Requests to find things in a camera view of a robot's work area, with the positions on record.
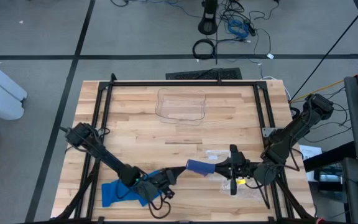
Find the blue towel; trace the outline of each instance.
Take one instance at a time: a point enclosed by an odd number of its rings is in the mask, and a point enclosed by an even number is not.
[[[159,170],[156,170],[149,174],[149,176],[153,176],[158,174]],[[135,193],[131,190],[124,198],[119,199],[116,195],[116,187],[118,185],[117,194],[122,197],[129,190],[127,186],[125,186],[120,180],[115,180],[109,184],[102,184],[102,207],[110,207],[110,205],[114,202],[120,202],[125,200],[139,200],[142,206],[147,205],[147,201],[142,198],[138,193]]]

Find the metal bracket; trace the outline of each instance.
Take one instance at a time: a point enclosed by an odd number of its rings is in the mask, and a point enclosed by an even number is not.
[[[110,85],[110,82],[100,82],[99,83],[99,88],[98,90],[101,91],[101,90],[105,90],[107,89],[107,87]]]
[[[98,224],[103,224],[103,223],[104,223],[104,217],[99,217]]]
[[[271,134],[273,131],[275,131],[275,130],[277,130],[277,129],[279,129],[279,128],[262,128],[262,134],[264,135],[265,138],[267,138],[267,137],[270,136],[270,134]]]
[[[256,81],[256,85],[258,85],[263,90],[267,90],[266,81]]]
[[[222,77],[218,75],[218,85],[222,85]]]

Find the wooden table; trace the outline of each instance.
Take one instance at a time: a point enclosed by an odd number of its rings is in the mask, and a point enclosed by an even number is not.
[[[74,124],[90,123],[98,89],[98,81],[85,81],[81,89]],[[287,98],[281,80],[267,81],[275,124],[284,127],[291,121]],[[174,91],[203,91],[206,94],[206,115],[200,125],[162,123],[155,114],[157,92],[161,86],[115,86],[109,109],[107,128],[111,130],[105,138],[106,148],[124,163],[138,166],[146,172],[163,167],[184,166],[188,159],[207,161],[206,151],[228,151],[236,144],[247,159],[260,162],[263,151],[254,92],[250,86],[167,86]],[[103,113],[102,100],[99,118]],[[263,94],[260,94],[262,106]],[[267,114],[264,118],[267,125]],[[301,156],[294,152],[301,171],[286,169],[288,186],[297,200],[314,214],[313,199]],[[83,168],[85,154],[69,150],[65,156],[55,203],[51,217],[57,216],[76,194]],[[293,166],[289,158],[287,164]],[[149,213],[147,206],[138,201],[118,202],[109,208],[101,205],[101,184],[117,179],[117,174],[102,164],[98,189],[94,202],[93,220],[104,216],[112,221],[158,221]],[[172,186],[176,193],[169,200],[172,211],[162,221],[266,221],[275,217],[274,209],[268,210],[261,200],[247,196],[233,197],[220,192],[221,181],[184,171],[177,184]],[[247,192],[259,195],[259,191]],[[286,216],[283,195],[278,188],[283,216]],[[270,204],[273,206],[268,188]],[[89,190],[84,197],[82,217],[88,204]],[[156,212],[163,215],[166,210]]]

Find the wire bundle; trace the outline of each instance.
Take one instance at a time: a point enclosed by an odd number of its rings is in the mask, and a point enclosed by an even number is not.
[[[248,25],[238,19],[230,19],[227,22],[227,29],[236,35],[238,39],[246,39],[249,35]]]

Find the keyboard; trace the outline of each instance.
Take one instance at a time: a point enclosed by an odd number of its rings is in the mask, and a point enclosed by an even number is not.
[[[216,80],[220,75],[223,80],[242,80],[240,68],[224,68],[208,70],[190,71],[190,72],[174,72],[166,73],[167,80]]]

